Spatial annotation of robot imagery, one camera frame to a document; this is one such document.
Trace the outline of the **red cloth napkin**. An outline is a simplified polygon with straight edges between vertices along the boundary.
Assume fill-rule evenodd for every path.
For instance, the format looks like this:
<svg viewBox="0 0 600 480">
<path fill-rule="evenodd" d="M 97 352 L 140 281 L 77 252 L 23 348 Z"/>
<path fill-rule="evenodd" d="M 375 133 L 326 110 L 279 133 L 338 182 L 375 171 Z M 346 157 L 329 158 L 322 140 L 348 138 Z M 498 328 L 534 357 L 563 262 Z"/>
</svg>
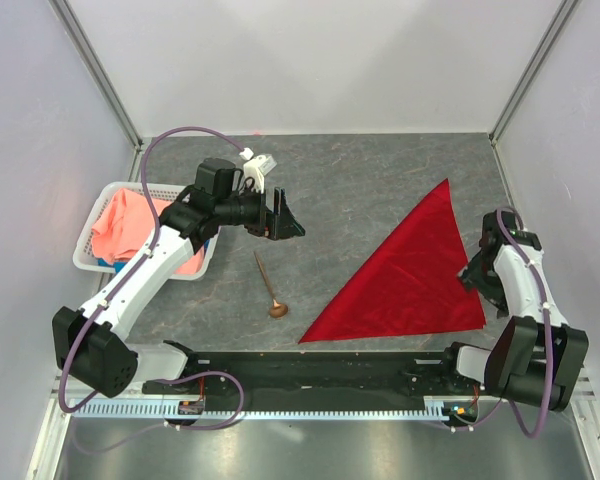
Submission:
<svg viewBox="0 0 600 480">
<path fill-rule="evenodd" d="M 389 234 L 300 341 L 480 330 L 486 318 L 479 296 L 457 278 L 467 263 L 445 179 Z"/>
</svg>

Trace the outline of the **copper spoon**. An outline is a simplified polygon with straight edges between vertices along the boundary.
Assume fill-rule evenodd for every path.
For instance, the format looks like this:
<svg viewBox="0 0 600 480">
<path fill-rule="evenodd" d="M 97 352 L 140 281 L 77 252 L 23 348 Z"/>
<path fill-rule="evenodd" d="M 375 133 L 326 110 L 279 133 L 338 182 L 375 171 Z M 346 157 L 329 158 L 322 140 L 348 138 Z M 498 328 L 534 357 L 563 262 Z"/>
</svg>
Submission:
<svg viewBox="0 0 600 480">
<path fill-rule="evenodd" d="M 274 319 L 281 319 L 288 314 L 289 307 L 285 303 L 279 302 L 277 300 L 273 285 L 266 272 L 265 265 L 257 252 L 254 253 L 254 258 L 262 276 L 262 279 L 264 281 L 264 284 L 266 286 L 266 289 L 272 300 L 272 306 L 269 308 L 269 315 Z"/>
</svg>

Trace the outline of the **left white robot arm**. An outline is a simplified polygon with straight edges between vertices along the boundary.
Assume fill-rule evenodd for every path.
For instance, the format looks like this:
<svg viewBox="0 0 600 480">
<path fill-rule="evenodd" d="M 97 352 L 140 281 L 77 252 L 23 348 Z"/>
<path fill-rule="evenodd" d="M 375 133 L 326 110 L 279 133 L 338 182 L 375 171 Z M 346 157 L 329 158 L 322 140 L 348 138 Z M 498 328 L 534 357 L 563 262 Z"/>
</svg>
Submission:
<svg viewBox="0 0 600 480">
<path fill-rule="evenodd" d="M 159 226 L 125 267 L 80 308 L 60 308 L 52 319 L 55 357 L 64 377 L 73 377 L 96 393 L 114 398 L 133 382 L 165 379 L 178 393 L 199 382 L 198 367 L 166 343 L 129 346 L 126 339 L 148 302 L 164 283 L 223 226 L 242 226 L 256 237 L 286 240 L 305 230 L 291 213 L 283 189 L 266 204 L 264 178 L 276 166 L 270 155 L 247 161 L 245 185 L 234 184 L 234 163 L 208 158 L 160 214 Z"/>
</svg>

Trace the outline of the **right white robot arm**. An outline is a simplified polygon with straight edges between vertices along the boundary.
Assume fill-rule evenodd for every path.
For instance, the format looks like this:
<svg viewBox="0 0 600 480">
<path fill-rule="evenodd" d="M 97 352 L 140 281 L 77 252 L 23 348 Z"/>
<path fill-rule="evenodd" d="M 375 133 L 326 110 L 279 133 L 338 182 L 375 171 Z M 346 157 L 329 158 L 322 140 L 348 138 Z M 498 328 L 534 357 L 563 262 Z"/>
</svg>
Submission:
<svg viewBox="0 0 600 480">
<path fill-rule="evenodd" d="M 544 250 L 511 208 L 483 217 L 479 252 L 459 273 L 465 290 L 479 293 L 508 319 L 495 346 L 454 343 L 452 360 L 438 368 L 447 392 L 463 392 L 473 381 L 488 394 L 564 410 L 589 348 L 587 334 L 571 327 L 551 294 L 543 271 Z"/>
</svg>

